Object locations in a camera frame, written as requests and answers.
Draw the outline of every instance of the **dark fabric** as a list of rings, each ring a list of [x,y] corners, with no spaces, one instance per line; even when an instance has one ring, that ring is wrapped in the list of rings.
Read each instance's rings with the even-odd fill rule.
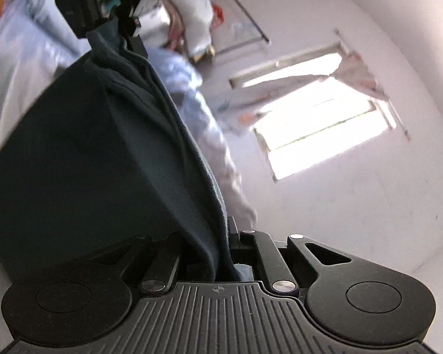
[[[110,22],[0,151],[0,259],[12,279],[137,234],[180,230],[200,278],[236,280],[211,171],[155,71]]]

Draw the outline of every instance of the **white cloth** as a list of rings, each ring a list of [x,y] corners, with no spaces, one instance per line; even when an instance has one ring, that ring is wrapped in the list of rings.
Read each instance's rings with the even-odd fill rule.
[[[54,0],[5,0],[0,18],[0,148],[20,118],[67,67],[90,50]]]

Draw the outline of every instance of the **bright window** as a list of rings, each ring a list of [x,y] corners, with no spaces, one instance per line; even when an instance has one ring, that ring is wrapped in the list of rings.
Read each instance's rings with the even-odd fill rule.
[[[329,75],[339,65],[337,53],[256,77],[245,86],[292,75]],[[255,126],[276,180],[309,168],[359,145],[392,127],[386,107],[328,78],[275,101]]]

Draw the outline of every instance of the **ribbed plastic surface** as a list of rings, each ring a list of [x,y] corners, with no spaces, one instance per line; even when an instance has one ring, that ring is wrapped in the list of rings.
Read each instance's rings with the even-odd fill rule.
[[[74,348],[41,348],[22,341],[9,354],[430,354],[419,343],[361,349],[326,336],[297,302],[276,298],[258,283],[179,283],[163,297],[138,302],[112,333]]]

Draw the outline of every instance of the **metal rod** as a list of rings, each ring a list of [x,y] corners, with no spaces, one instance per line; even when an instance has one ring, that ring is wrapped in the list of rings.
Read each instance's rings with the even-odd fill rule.
[[[218,50],[215,55],[222,55],[223,53],[231,52],[232,50],[239,49],[245,47],[247,45],[256,44],[256,42],[262,41],[263,37],[256,37],[255,39],[246,40],[240,42],[239,44],[232,45],[230,47],[223,48],[222,50]]]
[[[242,12],[246,15],[246,17],[249,18],[249,21],[254,25],[256,30],[261,35],[261,40],[266,41],[268,44],[271,44],[271,40],[268,38],[268,36],[263,32],[263,30],[259,27],[258,23],[254,20],[253,16],[249,14],[249,12],[246,10],[246,8],[241,5],[241,2],[239,0],[233,0],[235,4],[242,10]]]

